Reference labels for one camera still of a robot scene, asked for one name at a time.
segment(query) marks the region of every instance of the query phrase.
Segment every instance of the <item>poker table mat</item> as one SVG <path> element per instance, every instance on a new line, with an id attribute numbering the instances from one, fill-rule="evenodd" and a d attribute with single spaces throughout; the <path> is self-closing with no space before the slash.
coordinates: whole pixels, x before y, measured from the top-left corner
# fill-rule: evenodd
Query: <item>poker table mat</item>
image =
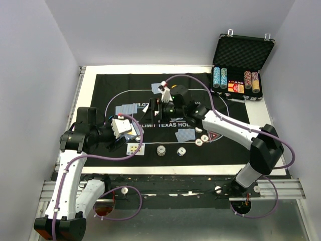
<path id="1" fill-rule="evenodd" d="M 198 78 L 206 85 L 209 85 L 211 75 L 208 73 L 188 74 Z M 97 74 L 95 80 L 94 91 L 91 100 L 91 107 L 98 108 L 99 122 L 103 122 L 103 115 L 109 103 L 106 118 L 114 115 L 117 106 L 124 104 L 137 104 L 137 113 L 133 117 L 139 120 L 143 116 L 143 107 L 152 97 L 161 97 L 161 94 L 152 92 L 151 84 L 161 83 L 173 74 Z M 195 102 L 200 102 L 210 107 L 209 97 L 206 91 L 202 90 L 202 86 L 187 77 L 177 77 L 170 81 L 171 85 L 184 85 L 191 90 L 191 96 Z M 246 107 L 244 103 L 222 100 L 217 96 L 213 96 L 214 107 L 216 110 L 225 115 L 235 118 L 239 121 L 249 124 Z M 178 143 L 175 135 L 178 129 L 192 129 L 182 120 L 173 120 L 167 125 L 143 125 L 145 143 L 145 151 L 143 156 L 134 156 L 126 161 L 105 161 L 100 159 L 89 158 L 85 163 L 87 167 L 148 167 L 148 166 L 197 166 L 197 165 L 240 165 L 249 161 L 249 151 L 239 143 L 228 139 L 224 136 L 218 136 L 210 143 L 203 143 L 200 147 L 194 143 L 194 140 L 188 143 Z M 163 145 L 166 148 L 166 154 L 162 157 L 158 156 L 156 149 Z M 186 154 L 182 157 L 177 155 L 179 147 L 186 149 Z M 127 144 L 120 147 L 114 152 L 109 152 L 103 144 L 99 144 L 92 154 L 107 157 L 124 157 L 126 156 Z"/>

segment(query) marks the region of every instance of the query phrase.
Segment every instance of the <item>case latch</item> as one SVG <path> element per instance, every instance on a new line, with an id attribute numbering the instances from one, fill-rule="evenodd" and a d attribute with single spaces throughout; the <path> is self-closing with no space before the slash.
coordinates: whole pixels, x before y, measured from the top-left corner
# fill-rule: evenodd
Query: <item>case latch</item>
<path id="1" fill-rule="evenodd" d="M 229 29 L 227 31 L 227 37 L 232 37 L 233 36 L 233 29 Z"/>
<path id="2" fill-rule="evenodd" d="M 270 38 L 271 38 L 271 34 L 265 34 L 264 36 L 265 41 L 270 41 Z"/>

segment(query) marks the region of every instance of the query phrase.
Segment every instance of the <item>foam case lining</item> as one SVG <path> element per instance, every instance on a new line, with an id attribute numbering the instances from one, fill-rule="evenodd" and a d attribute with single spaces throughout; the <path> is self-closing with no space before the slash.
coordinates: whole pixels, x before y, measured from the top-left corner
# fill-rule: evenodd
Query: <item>foam case lining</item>
<path id="1" fill-rule="evenodd" d="M 244 93 L 229 92 L 228 89 L 213 87 L 213 69 L 211 89 L 227 99 L 261 100 L 263 98 L 260 70 L 268 58 L 275 41 L 238 35 L 221 34 L 213 58 L 213 66 L 227 68 L 227 79 L 244 83 L 244 72 L 258 72 L 260 91 L 253 93 L 245 89 Z"/>

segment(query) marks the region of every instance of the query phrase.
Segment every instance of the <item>white poker chip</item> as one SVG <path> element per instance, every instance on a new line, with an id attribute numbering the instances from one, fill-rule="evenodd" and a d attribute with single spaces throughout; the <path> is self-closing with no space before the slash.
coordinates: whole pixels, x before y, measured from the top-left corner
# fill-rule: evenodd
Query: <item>white poker chip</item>
<path id="1" fill-rule="evenodd" d="M 180 157 L 182 157 L 183 155 L 185 155 L 186 153 L 186 149 L 184 147 L 180 147 L 177 151 L 176 151 L 177 155 L 179 155 Z"/>
<path id="2" fill-rule="evenodd" d="M 160 157 L 164 156 L 166 153 L 166 148 L 164 146 L 158 146 L 156 149 L 157 155 Z"/>
<path id="3" fill-rule="evenodd" d="M 197 133 L 202 133 L 202 132 L 203 132 L 203 130 L 202 130 L 201 128 L 198 128 L 198 127 L 195 127 L 195 131 L 196 131 Z"/>
<path id="4" fill-rule="evenodd" d="M 202 142 L 202 140 L 201 139 L 196 139 L 195 140 L 195 144 L 196 144 L 196 146 L 201 146 L 202 144 L 203 144 L 203 142 Z"/>
<path id="5" fill-rule="evenodd" d="M 202 135 L 202 136 L 201 136 L 202 142 L 208 142 L 209 139 L 210 139 L 210 138 L 209 138 L 207 135 Z"/>

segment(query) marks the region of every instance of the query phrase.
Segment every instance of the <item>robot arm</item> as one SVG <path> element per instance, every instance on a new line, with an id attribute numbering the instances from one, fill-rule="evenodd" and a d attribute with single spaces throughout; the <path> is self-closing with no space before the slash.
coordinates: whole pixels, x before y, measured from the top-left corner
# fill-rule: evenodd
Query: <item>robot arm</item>
<path id="1" fill-rule="evenodd" d="M 80 158 L 68 169 L 68 175 L 65 176 L 61 189 L 59 209 L 55 209 L 62 175 L 72 159 L 90 153 L 99 143 L 105 143 L 106 148 L 111 151 L 126 143 L 122 134 L 131 131 L 129 120 L 114 116 L 106 124 L 98 126 L 96 114 L 96 108 L 78 108 L 74 130 L 71 128 L 60 137 L 60 168 L 52 200 L 45 212 L 45 217 L 36 218 L 34 223 L 34 229 L 46 240 L 52 240 L 51 227 L 55 212 L 57 213 L 57 240 L 82 240 L 86 229 L 86 217 L 96 200 L 103 193 L 111 190 L 108 175 L 92 174 L 77 198 L 81 170 L 87 160 L 86 157 Z"/>
<path id="2" fill-rule="evenodd" d="M 182 117 L 189 125 L 220 133 L 240 143 L 250 151 L 250 161 L 234 177 L 229 187 L 230 193 L 236 195 L 244 193 L 261 175 L 269 175 L 272 172 L 283 154 L 284 148 L 282 144 L 273 138 L 246 131 L 239 126 L 277 136 L 273 126 L 266 124 L 264 127 L 259 127 L 240 122 L 219 112 L 216 115 L 204 105 L 195 103 L 188 89 L 182 85 L 174 85 L 169 89 L 167 83 L 163 82 L 158 89 L 162 93 L 162 99 L 150 99 L 145 115 L 140 120 L 141 123 L 144 121 L 152 122 L 153 124 L 166 123 L 171 118 Z M 222 117 L 239 126 L 222 120 Z"/>

